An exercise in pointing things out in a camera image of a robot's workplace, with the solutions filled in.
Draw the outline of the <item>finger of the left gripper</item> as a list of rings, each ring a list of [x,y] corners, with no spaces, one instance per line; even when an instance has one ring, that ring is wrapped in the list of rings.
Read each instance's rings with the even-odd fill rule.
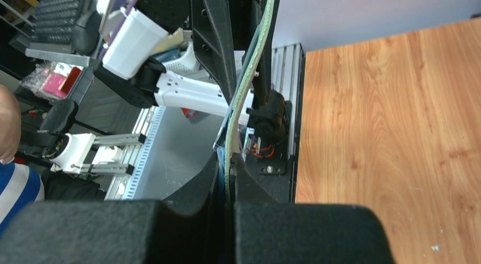
[[[190,0],[190,4],[195,56],[230,103],[237,75],[227,0]]]
[[[266,4],[267,0],[251,1],[251,33],[254,33],[257,25],[260,23],[266,8]],[[256,71],[259,72],[259,75],[255,77],[252,82],[254,87],[255,106],[266,105],[270,99],[272,84],[272,39],[275,30],[279,4],[280,0],[274,0],[270,28],[267,33],[262,56],[260,57],[258,67],[256,69]]]

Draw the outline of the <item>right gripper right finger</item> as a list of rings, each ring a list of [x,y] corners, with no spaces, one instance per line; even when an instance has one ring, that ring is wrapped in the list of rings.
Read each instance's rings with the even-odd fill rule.
[[[230,161],[234,263],[394,263],[380,219],[356,204],[276,201],[238,154]]]

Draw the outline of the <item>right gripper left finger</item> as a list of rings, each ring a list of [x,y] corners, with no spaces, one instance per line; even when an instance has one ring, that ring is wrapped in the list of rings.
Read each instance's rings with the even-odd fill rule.
[[[216,263],[218,157],[163,200],[39,201],[1,235],[2,263]]]

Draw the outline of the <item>green card holder wallet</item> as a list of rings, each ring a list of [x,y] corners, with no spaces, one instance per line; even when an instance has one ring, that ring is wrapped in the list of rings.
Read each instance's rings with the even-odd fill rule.
[[[263,54],[265,44],[267,42],[269,30],[272,23],[275,0],[267,0],[261,22],[256,28],[252,37],[250,46],[246,53],[248,62],[243,64],[242,75],[237,83],[237,88],[233,99],[227,109],[224,121],[221,125],[213,149],[217,152],[220,162],[223,162],[223,172],[219,173],[220,177],[224,177],[220,184],[224,184],[226,205],[230,206],[230,160],[235,151],[239,150],[238,142],[238,124],[242,107],[246,100],[250,84],[254,79],[256,68]]]

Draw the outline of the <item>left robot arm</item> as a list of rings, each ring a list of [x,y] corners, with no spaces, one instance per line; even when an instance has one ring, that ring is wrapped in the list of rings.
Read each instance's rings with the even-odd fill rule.
[[[130,104],[173,106],[225,117],[219,140],[254,129],[264,143],[288,135],[284,98],[271,89],[271,48],[280,0],[131,0],[94,74]],[[153,57],[189,22],[196,60],[212,86]]]

